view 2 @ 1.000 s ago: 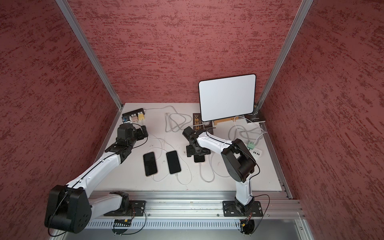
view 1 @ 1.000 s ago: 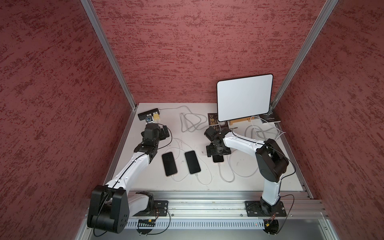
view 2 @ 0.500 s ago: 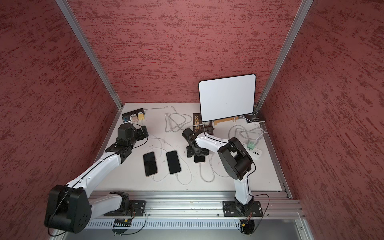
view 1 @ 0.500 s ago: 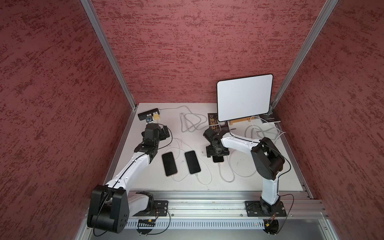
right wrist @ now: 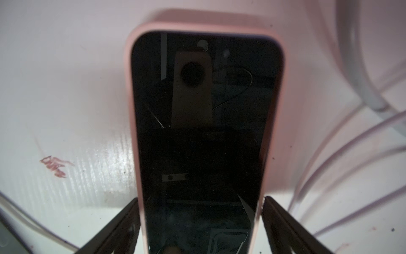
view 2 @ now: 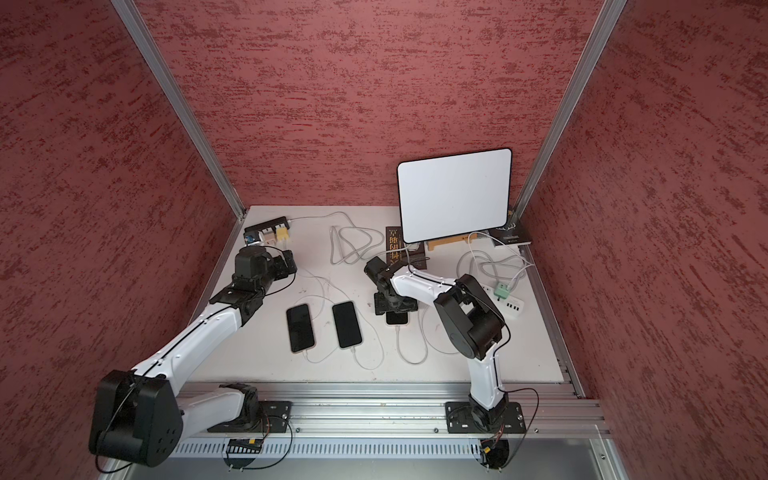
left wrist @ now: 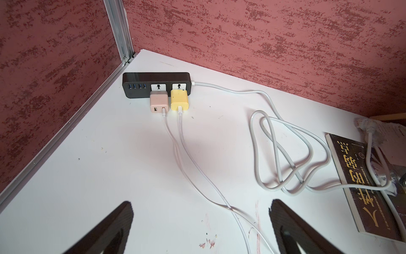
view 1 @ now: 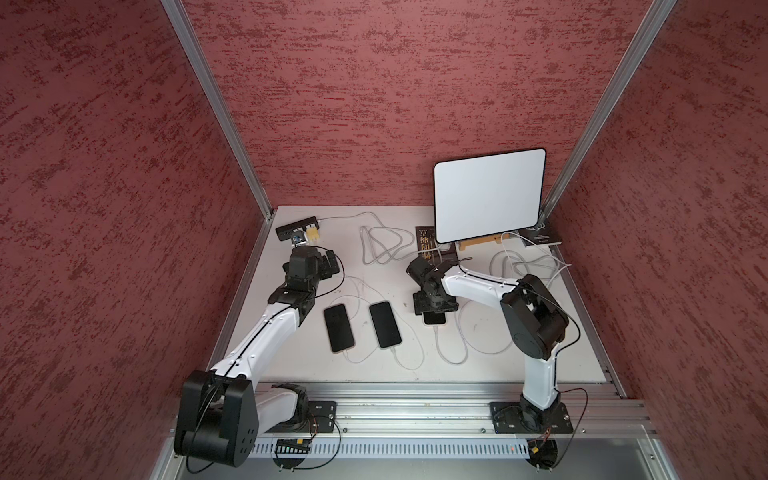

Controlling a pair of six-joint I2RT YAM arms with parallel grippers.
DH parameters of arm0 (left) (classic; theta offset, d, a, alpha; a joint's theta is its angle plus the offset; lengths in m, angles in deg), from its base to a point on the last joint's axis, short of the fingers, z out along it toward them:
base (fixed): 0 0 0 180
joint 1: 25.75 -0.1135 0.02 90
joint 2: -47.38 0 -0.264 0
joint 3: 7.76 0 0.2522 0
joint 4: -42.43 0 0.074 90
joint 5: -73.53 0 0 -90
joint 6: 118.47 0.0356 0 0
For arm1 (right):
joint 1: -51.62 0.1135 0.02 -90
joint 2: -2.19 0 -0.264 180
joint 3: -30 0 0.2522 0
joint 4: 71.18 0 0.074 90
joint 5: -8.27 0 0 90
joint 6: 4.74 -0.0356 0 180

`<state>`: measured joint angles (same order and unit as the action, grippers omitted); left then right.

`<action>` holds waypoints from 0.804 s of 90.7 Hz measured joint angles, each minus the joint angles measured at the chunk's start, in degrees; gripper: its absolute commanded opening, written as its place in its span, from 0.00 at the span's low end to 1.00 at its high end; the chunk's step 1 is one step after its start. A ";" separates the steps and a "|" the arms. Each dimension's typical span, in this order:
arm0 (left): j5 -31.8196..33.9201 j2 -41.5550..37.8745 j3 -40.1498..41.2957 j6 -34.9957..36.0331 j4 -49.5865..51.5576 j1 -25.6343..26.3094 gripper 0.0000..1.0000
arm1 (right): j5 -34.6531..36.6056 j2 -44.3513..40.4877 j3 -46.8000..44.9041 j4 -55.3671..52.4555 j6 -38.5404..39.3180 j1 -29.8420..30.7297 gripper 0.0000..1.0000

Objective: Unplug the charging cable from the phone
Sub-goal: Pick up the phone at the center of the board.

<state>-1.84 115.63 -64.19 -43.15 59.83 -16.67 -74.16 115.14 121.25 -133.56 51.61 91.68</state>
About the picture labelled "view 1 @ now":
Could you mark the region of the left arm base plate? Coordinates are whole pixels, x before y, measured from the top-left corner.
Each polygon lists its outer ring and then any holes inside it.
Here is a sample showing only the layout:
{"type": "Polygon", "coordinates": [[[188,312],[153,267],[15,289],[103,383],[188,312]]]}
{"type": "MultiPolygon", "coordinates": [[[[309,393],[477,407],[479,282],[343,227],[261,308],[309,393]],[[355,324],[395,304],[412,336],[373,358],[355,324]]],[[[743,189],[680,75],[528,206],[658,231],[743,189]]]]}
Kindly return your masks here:
{"type": "Polygon", "coordinates": [[[335,430],[334,420],[337,413],[337,403],[335,401],[316,401],[309,400],[307,411],[300,413],[296,421],[290,420],[282,422],[267,430],[269,434],[297,433],[297,434],[317,434],[333,433],[335,430]]]}

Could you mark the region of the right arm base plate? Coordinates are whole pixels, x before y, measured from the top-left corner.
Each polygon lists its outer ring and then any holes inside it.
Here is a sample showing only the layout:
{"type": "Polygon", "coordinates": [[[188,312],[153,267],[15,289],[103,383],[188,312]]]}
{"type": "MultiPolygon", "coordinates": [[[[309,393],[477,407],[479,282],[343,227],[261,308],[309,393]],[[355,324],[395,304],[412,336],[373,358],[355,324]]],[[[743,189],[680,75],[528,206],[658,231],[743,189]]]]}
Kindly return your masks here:
{"type": "Polygon", "coordinates": [[[556,400],[548,409],[540,410],[524,400],[491,402],[491,421],[496,434],[542,435],[571,434],[574,426],[566,406],[556,400]]]}

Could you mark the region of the phone green case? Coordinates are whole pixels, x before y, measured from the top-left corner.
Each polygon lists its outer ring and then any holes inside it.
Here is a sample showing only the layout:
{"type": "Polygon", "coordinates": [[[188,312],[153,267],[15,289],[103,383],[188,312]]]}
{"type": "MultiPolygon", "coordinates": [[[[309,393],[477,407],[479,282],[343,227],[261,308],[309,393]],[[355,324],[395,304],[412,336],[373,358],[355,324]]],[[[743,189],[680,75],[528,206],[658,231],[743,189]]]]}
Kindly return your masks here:
{"type": "Polygon", "coordinates": [[[395,347],[402,343],[394,311],[388,301],[371,304],[369,313],[381,349],[395,347]]]}

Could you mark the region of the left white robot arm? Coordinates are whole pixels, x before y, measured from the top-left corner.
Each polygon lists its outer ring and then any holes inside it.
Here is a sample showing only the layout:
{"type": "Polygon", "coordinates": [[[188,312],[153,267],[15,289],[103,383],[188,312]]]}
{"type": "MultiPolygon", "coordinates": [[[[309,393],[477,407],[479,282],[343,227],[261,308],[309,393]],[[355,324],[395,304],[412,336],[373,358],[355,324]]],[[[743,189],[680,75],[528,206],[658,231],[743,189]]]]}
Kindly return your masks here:
{"type": "Polygon", "coordinates": [[[284,383],[259,394],[257,386],[283,343],[304,322],[323,280],[343,272],[336,254],[296,246],[283,265],[285,279],[269,296],[263,315],[225,358],[195,370],[182,386],[174,453],[188,459],[238,467],[261,434],[309,422],[306,389],[284,383]]]}

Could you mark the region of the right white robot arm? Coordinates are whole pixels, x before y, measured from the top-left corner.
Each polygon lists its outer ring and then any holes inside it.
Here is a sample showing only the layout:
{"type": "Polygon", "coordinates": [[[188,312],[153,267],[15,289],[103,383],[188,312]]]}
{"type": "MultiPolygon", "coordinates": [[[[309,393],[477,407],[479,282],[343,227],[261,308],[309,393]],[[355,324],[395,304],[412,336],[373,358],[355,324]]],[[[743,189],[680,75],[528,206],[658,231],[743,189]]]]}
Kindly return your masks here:
{"type": "Polygon", "coordinates": [[[525,355],[519,421],[531,432],[549,427],[561,396],[556,355],[570,317],[542,280],[532,274],[518,280],[491,278],[464,269],[458,260],[434,265],[422,257],[412,260],[406,273],[419,287],[414,294],[418,315],[456,312],[460,298],[503,314],[512,344],[525,355]]]}

